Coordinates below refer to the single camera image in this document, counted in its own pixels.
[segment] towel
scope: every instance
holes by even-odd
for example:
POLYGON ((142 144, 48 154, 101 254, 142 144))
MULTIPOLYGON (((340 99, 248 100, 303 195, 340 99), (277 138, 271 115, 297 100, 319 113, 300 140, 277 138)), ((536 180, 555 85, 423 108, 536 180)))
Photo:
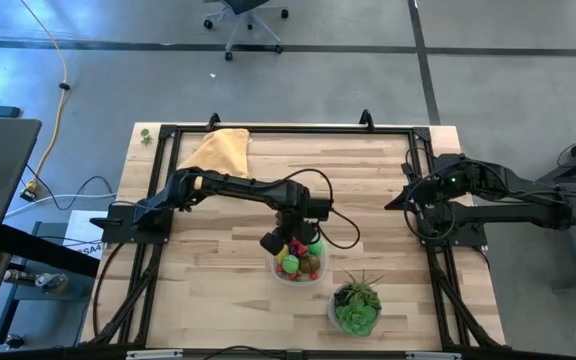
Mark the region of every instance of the towel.
POLYGON ((197 166, 203 170, 249 178, 246 158, 248 139, 249 133, 246 129, 213 131, 204 136, 197 150, 177 169, 197 166))

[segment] clear plastic bowl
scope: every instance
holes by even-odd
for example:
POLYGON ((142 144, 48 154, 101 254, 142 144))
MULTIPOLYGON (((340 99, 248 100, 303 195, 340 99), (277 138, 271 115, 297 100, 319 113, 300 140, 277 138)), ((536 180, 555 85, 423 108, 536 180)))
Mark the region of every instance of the clear plastic bowl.
POLYGON ((319 261, 321 266, 319 267, 319 271, 317 271, 317 280, 311 280, 308 277, 308 274, 300 275, 297 278, 297 281, 291 281, 288 279, 288 274, 277 274, 277 265, 279 262, 277 258, 274 256, 270 256, 268 258, 268 264, 270 265, 270 273, 272 276, 277 279, 277 281, 286 284, 288 286, 294 287, 307 287, 307 286, 314 286, 321 282, 321 279, 324 278, 326 271, 328 271, 328 244, 324 241, 323 238, 320 238, 319 241, 323 241, 322 251, 319 255, 319 261))

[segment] white cable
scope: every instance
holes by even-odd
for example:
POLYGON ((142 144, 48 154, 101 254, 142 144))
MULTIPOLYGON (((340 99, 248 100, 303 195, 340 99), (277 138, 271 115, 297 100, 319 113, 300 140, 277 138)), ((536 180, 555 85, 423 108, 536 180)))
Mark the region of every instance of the white cable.
MULTIPOLYGON (((102 199, 102 198, 107 198, 107 197, 111 197, 111 196, 117 196, 117 193, 112 193, 112 194, 102 194, 102 195, 77 195, 77 194, 63 194, 63 195, 55 195, 55 199, 58 198, 64 198, 64 197, 74 197, 74 198, 84 198, 84 199, 102 199)), ((44 201, 48 201, 48 200, 52 200, 52 196, 48 196, 45 197, 43 199, 39 199, 37 201, 33 201, 28 205, 24 205, 22 207, 20 207, 19 209, 15 209, 9 213, 6 214, 6 216, 4 216, 4 219, 9 217, 9 216, 13 216, 18 214, 19 212, 33 206, 33 205, 37 205, 40 202, 44 202, 44 201)))

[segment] yellow cable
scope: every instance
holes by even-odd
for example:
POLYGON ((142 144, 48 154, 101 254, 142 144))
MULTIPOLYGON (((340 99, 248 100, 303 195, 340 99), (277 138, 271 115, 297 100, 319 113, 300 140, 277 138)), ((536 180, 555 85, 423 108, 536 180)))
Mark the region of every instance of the yellow cable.
MULTIPOLYGON (((35 20, 37 20, 37 23, 39 23, 41 28, 44 29, 44 31, 46 32, 46 34, 50 38, 50 41, 52 41, 52 44, 55 45, 55 49, 57 49, 57 54, 59 54, 59 58, 61 59, 61 64, 63 65, 63 68, 64 68, 64 79, 62 81, 62 84, 64 84, 63 86, 65 88, 62 87, 62 85, 60 84, 61 97, 59 99, 59 105, 57 106, 57 118, 55 120, 55 129, 52 132, 52 139, 50 139, 50 144, 48 144, 48 148, 46 148, 46 151, 44 151, 43 155, 41 156, 41 159, 39 160, 39 164, 35 168, 35 173, 37 175, 39 175, 39 172, 41 171, 41 168, 44 166, 44 162, 46 161, 48 154, 50 154, 50 151, 52 151, 52 148, 55 146, 55 142, 57 141, 57 134, 59 133, 59 126, 61 125, 61 114, 62 114, 62 110, 64 107, 64 99, 66 98, 66 91, 68 91, 68 89, 69 89, 69 87, 67 85, 68 84, 68 67, 66 66, 66 60, 64 59, 64 54, 61 52, 61 49, 59 48, 57 41, 55 41, 55 38, 52 36, 50 31, 48 31, 48 29, 46 29, 46 27, 41 22, 41 20, 39 20, 37 15, 35 15, 35 13, 32 11, 32 9, 30 9, 28 4, 26 4, 26 2, 24 0, 19 0, 19 1, 21 1, 21 3, 24 4, 24 6, 28 10, 28 12, 30 12, 30 15, 32 15, 32 17, 34 17, 35 20)), ((30 190, 31 192, 35 192, 36 188, 37 188, 37 178, 33 176, 33 178, 28 182, 28 186, 26 186, 26 189, 30 190)))

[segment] wooden tabletop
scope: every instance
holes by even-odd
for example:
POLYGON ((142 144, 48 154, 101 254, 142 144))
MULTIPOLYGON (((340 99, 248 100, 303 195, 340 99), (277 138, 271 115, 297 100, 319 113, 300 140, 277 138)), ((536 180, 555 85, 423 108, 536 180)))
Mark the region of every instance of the wooden tabletop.
MULTIPOLYGON (((146 195, 155 144, 141 144, 140 132, 158 134, 159 123, 137 123, 119 187, 120 200, 146 195)), ((436 154, 460 152, 453 126, 430 127, 436 154)), ((185 134, 179 163, 204 134, 185 134)), ((311 288, 288 287, 275 280, 259 239, 274 228, 274 212, 259 203, 210 197, 192 213, 175 213, 170 242, 164 247, 148 333, 148 347, 260 348, 322 350, 434 350, 440 348, 426 254, 408 231, 401 212, 384 211, 406 184, 400 165, 408 149, 401 135, 252 134, 248 147, 251 175, 272 181, 298 169, 325 172, 335 191, 335 208, 361 228, 351 250, 329 246, 329 271, 311 288), (376 290, 382 316, 367 338, 333 328, 325 313, 331 294, 348 276, 343 270, 384 275, 376 290)), ((163 164, 168 164, 168 145, 163 164)), ((162 171, 160 188, 164 185, 162 171)), ((323 179, 304 173, 295 178, 315 196, 328 196, 323 179)), ((348 223, 331 214, 322 223, 343 245, 355 238, 348 223)), ((103 327, 126 296, 136 246, 125 245, 109 267, 99 297, 103 327)), ((112 247, 104 253, 102 266, 112 247)), ((486 263, 469 248, 455 248, 464 302, 497 341, 504 343, 486 263)), ((137 306, 140 313, 141 302, 137 306)), ((449 307, 451 334, 457 339, 449 307)), ((133 319, 132 336, 139 316, 133 319)), ((88 311, 82 340, 92 338, 88 311)))

